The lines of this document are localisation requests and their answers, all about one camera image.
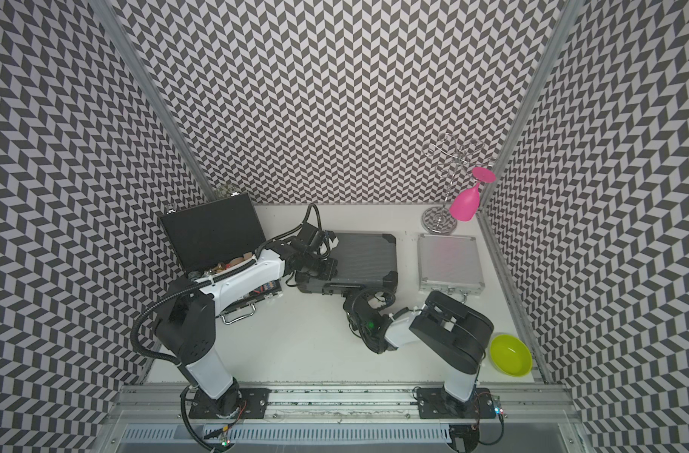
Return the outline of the silver aluminium poker case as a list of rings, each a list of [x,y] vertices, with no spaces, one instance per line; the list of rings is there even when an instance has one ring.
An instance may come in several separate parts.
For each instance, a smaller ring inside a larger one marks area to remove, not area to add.
[[[486,288],[474,236],[421,234],[417,258],[421,292],[467,298],[480,296]]]

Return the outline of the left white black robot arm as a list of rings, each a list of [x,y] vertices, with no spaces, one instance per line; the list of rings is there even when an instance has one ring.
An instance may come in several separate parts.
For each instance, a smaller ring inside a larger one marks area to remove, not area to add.
[[[233,415],[242,409],[242,397],[214,348],[216,319],[253,290],[282,277],[331,280],[337,266],[331,253],[338,243],[311,203],[298,226],[259,245],[252,258],[213,276],[182,279],[145,308],[131,328],[131,347],[175,365],[216,417]]]

